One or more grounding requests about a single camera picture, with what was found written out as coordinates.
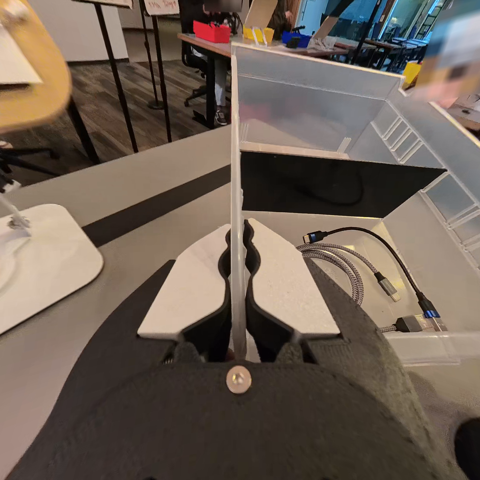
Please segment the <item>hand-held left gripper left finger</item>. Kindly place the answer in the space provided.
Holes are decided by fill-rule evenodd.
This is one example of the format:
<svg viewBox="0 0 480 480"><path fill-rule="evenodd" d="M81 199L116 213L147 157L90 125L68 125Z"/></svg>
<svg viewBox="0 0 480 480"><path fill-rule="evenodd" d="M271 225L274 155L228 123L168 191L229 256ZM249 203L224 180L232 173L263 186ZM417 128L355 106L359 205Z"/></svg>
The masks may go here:
<svg viewBox="0 0 480 480"><path fill-rule="evenodd" d="M138 328L143 339L189 342L225 353L231 336L231 225L185 249L174 261Z"/></svg>

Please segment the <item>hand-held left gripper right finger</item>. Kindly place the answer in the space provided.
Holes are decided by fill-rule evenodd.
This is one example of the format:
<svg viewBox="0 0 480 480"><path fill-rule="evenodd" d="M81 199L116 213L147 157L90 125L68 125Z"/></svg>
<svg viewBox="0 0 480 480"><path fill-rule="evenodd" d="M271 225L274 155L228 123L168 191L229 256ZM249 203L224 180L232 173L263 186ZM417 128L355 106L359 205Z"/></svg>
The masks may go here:
<svg viewBox="0 0 480 480"><path fill-rule="evenodd" d="M339 327L302 254L256 219L244 221L246 327L259 353L336 339Z"/></svg>

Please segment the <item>clear plastic storage bin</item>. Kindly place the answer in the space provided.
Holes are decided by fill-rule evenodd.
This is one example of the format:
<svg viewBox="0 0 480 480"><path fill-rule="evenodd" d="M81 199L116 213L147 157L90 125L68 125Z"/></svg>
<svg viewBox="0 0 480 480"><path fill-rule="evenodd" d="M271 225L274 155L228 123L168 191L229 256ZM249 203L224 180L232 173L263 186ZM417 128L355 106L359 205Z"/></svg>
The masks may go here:
<svg viewBox="0 0 480 480"><path fill-rule="evenodd" d="M244 220L293 245L307 232L357 250L364 309L381 326L421 314L401 258L447 332L387 333L405 365L479 359L479 141L399 75L233 44L231 294L233 344L247 353Z"/></svg>

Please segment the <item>long wooden workbench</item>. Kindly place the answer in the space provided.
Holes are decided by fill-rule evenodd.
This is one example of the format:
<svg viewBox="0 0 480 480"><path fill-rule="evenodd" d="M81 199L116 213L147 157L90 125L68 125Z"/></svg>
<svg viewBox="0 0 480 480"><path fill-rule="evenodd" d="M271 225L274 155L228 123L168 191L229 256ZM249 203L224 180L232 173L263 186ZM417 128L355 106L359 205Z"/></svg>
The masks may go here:
<svg viewBox="0 0 480 480"><path fill-rule="evenodd" d="M347 55L349 50L339 46L331 49L319 48L289 48L279 41L273 41L270 45L256 45L254 40L244 39L240 35L232 35L229 43L213 43L211 41L201 39L193 33L178 33L177 38L186 45L201 54L201 56L215 58L231 58L232 44L247 45L249 48L259 48L261 50L271 50L274 52L290 53L294 55L307 56L313 58L330 58L339 55Z"/></svg>

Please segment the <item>small blue bin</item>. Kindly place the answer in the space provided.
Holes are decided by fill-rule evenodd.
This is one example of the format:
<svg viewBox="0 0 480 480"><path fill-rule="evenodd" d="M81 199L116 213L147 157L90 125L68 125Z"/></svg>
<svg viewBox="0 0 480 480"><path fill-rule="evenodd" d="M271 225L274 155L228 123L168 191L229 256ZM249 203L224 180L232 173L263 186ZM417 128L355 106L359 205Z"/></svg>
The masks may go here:
<svg viewBox="0 0 480 480"><path fill-rule="evenodd" d="M311 35L302 34L299 32L284 31L281 36L282 44L288 49L306 49L309 45Z"/></svg>

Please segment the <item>yellow plastic bin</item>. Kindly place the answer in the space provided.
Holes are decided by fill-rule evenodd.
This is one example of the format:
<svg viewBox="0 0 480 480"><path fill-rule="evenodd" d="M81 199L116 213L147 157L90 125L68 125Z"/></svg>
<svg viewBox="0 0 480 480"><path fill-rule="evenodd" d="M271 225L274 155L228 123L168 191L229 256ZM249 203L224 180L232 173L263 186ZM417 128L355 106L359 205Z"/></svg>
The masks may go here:
<svg viewBox="0 0 480 480"><path fill-rule="evenodd" d="M243 39L247 39L255 42L256 45L269 46L272 44L275 30L269 27L247 27L243 26L242 34Z"/></svg>

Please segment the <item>red plastic bin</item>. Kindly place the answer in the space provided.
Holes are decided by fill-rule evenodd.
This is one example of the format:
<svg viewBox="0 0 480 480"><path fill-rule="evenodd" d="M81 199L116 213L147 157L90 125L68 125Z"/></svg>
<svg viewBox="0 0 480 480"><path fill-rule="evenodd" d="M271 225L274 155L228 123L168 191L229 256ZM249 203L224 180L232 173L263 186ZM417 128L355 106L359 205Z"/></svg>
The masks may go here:
<svg viewBox="0 0 480 480"><path fill-rule="evenodd" d="M231 28L226 24L215 22L203 23L193 21L193 32L195 37L215 44L228 44L231 38Z"/></svg>

